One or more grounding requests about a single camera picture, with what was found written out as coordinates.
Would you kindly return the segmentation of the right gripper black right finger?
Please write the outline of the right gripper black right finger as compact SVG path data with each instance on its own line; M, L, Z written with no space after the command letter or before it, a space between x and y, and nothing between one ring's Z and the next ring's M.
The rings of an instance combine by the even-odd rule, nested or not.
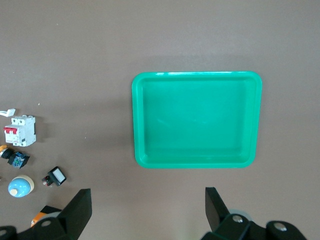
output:
M205 214L211 228L203 240L305 240L289 222L273 220L266 227L239 213L230 213L215 187L205 189Z

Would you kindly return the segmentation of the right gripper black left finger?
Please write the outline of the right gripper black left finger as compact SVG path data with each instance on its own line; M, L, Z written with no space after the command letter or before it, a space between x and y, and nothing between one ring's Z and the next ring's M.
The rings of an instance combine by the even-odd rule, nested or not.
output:
M2 240L77 240L92 216L91 189L81 189L68 205L42 216L29 229L17 232L12 225L0 227Z

